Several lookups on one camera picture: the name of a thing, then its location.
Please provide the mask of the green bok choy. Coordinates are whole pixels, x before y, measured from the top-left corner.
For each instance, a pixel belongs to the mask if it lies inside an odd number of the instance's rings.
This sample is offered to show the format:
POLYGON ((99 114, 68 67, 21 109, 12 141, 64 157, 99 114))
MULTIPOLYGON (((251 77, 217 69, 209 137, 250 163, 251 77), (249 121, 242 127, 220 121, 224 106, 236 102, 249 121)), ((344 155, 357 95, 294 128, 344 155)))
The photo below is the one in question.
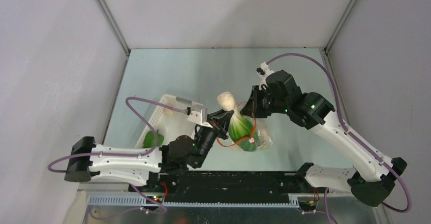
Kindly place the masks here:
POLYGON ((251 123, 249 119, 241 115, 233 94, 228 91, 223 92, 218 95, 217 101, 223 110, 234 111, 228 130, 231 140, 235 144, 238 144, 244 139, 250 139, 255 132, 255 124, 251 123))

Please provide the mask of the clear zip top bag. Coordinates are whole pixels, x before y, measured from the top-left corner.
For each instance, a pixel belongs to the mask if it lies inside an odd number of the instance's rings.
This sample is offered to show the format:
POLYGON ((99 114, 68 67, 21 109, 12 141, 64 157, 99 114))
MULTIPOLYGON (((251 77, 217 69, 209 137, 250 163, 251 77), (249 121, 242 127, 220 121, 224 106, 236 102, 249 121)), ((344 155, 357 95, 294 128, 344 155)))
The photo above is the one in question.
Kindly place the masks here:
POLYGON ((240 113, 241 106, 234 110, 228 128, 228 139, 217 138, 217 143, 236 151, 256 152, 273 145, 273 141, 266 124, 254 117, 240 113))

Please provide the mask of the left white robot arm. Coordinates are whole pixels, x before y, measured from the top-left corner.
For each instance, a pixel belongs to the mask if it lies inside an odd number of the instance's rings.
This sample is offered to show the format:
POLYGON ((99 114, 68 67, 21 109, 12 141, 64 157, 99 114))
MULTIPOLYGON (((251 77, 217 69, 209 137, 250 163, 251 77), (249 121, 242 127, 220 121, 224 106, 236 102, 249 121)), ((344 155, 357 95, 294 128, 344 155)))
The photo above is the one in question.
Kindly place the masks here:
POLYGON ((97 144, 94 137, 81 138, 72 146, 64 180, 90 182, 102 179, 125 182, 156 191, 161 179, 154 173, 182 174, 202 167, 214 142, 228 138, 234 112, 223 109, 210 113, 209 126, 199 126, 193 137, 181 135, 167 145, 148 149, 124 149, 97 144))

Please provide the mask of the small beige mushroom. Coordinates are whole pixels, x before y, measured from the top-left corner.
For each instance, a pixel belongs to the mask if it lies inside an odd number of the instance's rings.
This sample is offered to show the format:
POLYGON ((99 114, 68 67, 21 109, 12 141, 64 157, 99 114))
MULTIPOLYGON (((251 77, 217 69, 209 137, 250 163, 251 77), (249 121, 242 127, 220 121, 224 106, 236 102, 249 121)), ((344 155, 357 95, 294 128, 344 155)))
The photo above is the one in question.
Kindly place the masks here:
POLYGON ((165 113, 166 115, 168 115, 168 116, 172 116, 172 115, 174 115, 175 111, 174 111, 174 110, 171 110, 171 109, 168 109, 168 108, 165 108, 165 109, 164 109, 164 113, 165 113))

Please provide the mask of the white cauliflower with green leaves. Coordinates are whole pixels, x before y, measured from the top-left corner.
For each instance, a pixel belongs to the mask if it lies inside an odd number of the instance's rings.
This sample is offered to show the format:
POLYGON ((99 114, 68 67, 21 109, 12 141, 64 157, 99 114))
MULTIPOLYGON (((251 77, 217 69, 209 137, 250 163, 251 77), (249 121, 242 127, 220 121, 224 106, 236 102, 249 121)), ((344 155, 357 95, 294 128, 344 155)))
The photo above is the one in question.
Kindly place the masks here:
POLYGON ((257 128, 251 139, 240 141, 237 146, 246 152, 255 152, 273 145, 271 134, 266 128, 257 128))

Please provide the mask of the green pepper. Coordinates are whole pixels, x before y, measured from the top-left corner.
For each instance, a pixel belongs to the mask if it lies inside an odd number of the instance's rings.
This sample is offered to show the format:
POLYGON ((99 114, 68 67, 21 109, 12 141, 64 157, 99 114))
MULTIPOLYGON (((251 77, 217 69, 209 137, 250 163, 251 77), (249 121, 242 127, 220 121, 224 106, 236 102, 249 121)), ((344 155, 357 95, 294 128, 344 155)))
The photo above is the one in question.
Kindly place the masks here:
POLYGON ((157 137, 155 137, 152 131, 147 132, 144 136, 142 148, 152 148, 154 147, 156 141, 157 141, 157 146, 160 147, 163 145, 164 139, 165 137, 159 132, 157 132, 157 137))

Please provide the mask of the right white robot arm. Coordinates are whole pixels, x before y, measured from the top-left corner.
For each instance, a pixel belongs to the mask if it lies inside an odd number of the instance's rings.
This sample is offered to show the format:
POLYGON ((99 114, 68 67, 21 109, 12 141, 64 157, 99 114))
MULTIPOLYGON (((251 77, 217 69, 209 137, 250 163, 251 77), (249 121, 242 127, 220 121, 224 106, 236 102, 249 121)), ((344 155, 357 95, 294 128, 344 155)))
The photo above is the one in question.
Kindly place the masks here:
POLYGON ((250 98, 240 111, 242 115, 267 118, 275 113, 285 114, 294 124, 322 137, 353 166, 326 168, 305 163, 296 173, 297 189, 308 193, 314 187, 327 187, 350 193, 371 207, 382 204, 395 187, 395 176, 406 169, 406 161, 388 157, 356 136, 338 118, 331 102, 316 92, 302 92, 286 71, 258 68, 257 74, 261 82, 252 87, 250 98))

